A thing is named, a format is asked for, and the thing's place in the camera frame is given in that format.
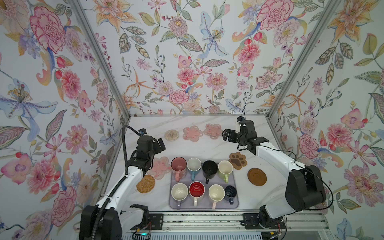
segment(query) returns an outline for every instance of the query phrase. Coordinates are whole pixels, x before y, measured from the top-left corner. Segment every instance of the pink mug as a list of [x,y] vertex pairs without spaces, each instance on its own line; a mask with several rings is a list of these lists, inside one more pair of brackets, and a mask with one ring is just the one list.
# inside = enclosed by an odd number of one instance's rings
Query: pink mug
[[182,157],[175,157],[170,165],[172,173],[175,174],[176,182],[179,182],[187,174],[187,161]]

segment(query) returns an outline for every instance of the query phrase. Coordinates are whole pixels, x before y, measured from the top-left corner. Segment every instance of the brown paw-shaped coaster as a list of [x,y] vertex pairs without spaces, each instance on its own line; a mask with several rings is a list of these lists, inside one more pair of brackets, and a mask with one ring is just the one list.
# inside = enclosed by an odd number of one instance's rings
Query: brown paw-shaped coaster
[[145,175],[143,179],[136,185],[136,188],[141,193],[152,191],[155,187],[155,179],[151,175]]
[[259,168],[251,168],[248,171],[248,180],[256,186],[262,186],[266,183],[266,175]]
[[229,162],[232,163],[233,167],[237,170],[240,170],[242,167],[247,165],[245,155],[241,154],[240,152],[231,153],[229,155]]

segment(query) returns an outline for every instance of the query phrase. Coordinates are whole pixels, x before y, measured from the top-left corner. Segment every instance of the paw print coaster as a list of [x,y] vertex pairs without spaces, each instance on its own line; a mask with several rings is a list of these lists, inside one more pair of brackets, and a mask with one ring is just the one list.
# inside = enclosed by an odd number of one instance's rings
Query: paw print coaster
[[237,170],[240,170],[242,167],[247,165],[245,155],[241,154],[240,152],[231,153],[229,155],[229,162],[232,163],[233,167]]
[[204,134],[208,135],[212,139],[218,139],[221,136],[221,126],[219,124],[207,124],[205,126]]
[[166,173],[172,171],[168,162],[169,159],[167,157],[155,157],[153,159],[153,167],[151,170],[148,170],[147,174],[152,175],[157,180],[162,179]]
[[183,132],[183,138],[192,142],[197,142],[199,137],[203,136],[203,131],[199,130],[197,126],[186,127],[183,129]]

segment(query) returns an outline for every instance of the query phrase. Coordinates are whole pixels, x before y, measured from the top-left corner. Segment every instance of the floral wall panel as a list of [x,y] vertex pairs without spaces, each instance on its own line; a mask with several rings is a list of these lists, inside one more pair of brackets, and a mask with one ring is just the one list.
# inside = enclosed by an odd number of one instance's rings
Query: floral wall panel
[[0,1],[0,239],[75,239],[100,194],[123,118],[83,33],[66,1]]
[[272,105],[327,1],[81,3],[131,113],[255,114]]
[[342,240],[384,236],[383,9],[343,1],[272,119],[283,146],[320,168],[334,198],[321,211]]

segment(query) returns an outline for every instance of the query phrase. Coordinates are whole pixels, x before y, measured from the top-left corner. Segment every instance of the tray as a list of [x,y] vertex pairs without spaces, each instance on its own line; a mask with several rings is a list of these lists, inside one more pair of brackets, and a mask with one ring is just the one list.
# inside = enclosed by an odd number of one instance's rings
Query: tray
[[[214,210],[214,209],[212,209],[213,203],[211,202],[209,194],[208,194],[209,187],[214,185],[214,184],[218,184],[218,185],[222,186],[224,189],[229,185],[236,187],[235,178],[233,177],[233,173],[231,175],[229,175],[228,183],[225,183],[218,176],[217,173],[216,173],[215,177],[213,177],[212,179],[209,180],[208,184],[205,184],[205,179],[206,178],[203,176],[202,170],[200,170],[200,172],[195,176],[194,181],[191,181],[191,174],[188,171],[187,171],[187,175],[185,177],[183,177],[182,179],[180,179],[179,182],[184,183],[188,188],[189,188],[189,185],[195,181],[201,182],[202,184],[204,184],[204,187],[205,187],[203,199],[197,203],[197,207],[193,206],[193,200],[192,200],[190,194],[188,193],[188,196],[181,203],[180,210],[207,210],[207,209]],[[176,183],[179,183],[179,182],[176,182],[175,176],[174,176],[174,174],[172,174],[172,178],[171,178],[171,182],[170,182],[170,189],[172,189],[172,187]],[[172,209],[176,210],[177,201],[172,197],[170,192],[171,191],[169,191],[169,206]],[[238,196],[236,196],[233,198],[233,205],[229,204],[229,201],[226,201],[225,199],[217,202],[216,203],[216,210],[236,209],[238,206],[239,206],[239,200],[238,200]]]

